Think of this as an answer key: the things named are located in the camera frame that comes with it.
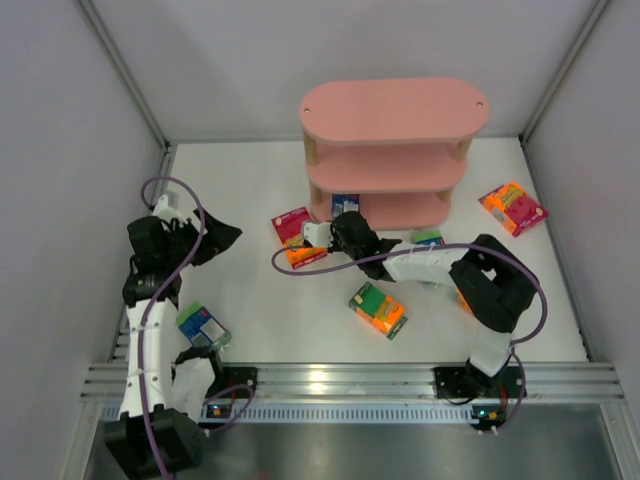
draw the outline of orange juice box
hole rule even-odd
[[[516,182],[502,185],[478,201],[514,237],[549,216]]]
[[[305,207],[300,207],[272,218],[271,224],[276,229],[283,247],[297,247],[304,245],[302,225],[308,220],[309,212]],[[286,254],[291,268],[296,270],[326,257],[327,251],[324,248],[296,248],[287,250]]]
[[[376,327],[389,340],[407,323],[404,306],[367,282],[351,300],[349,308]]]

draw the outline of box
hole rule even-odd
[[[218,351],[231,341],[231,332],[198,302],[178,314],[176,325],[194,347],[213,345]]]
[[[431,230],[429,232],[416,232],[411,238],[411,242],[416,245],[426,245],[430,247],[431,245],[444,245],[444,239],[442,238],[442,234],[440,230]]]
[[[365,283],[349,300],[349,308],[373,325],[389,340],[407,323],[404,306],[393,297]]]
[[[516,182],[502,185],[478,201],[514,237],[549,216]]]
[[[309,220],[311,217],[307,209],[300,207],[272,218],[271,223],[283,247],[297,247],[304,245],[302,225]],[[327,256],[324,248],[297,248],[285,253],[294,270]]]
[[[344,212],[360,211],[360,195],[357,193],[338,194],[331,197],[331,215],[336,218]]]

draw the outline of black bracket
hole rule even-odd
[[[517,398],[520,394],[522,375],[519,367],[504,368],[499,377],[481,391],[470,381],[468,371],[465,366],[435,368],[436,396],[451,401],[468,398],[500,399],[500,387],[505,388],[508,398]]]

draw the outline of metal floor panel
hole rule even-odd
[[[124,480],[96,436],[86,480]],[[498,437],[467,426],[238,425],[179,480],[617,480],[600,409],[525,406]]]

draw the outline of white wall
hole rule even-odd
[[[594,0],[94,0],[172,139],[300,135],[331,80],[457,76],[517,135]]]
[[[52,478],[160,151],[71,0],[0,15],[0,477]]]
[[[589,336],[640,425],[640,2],[617,0],[532,138]]]

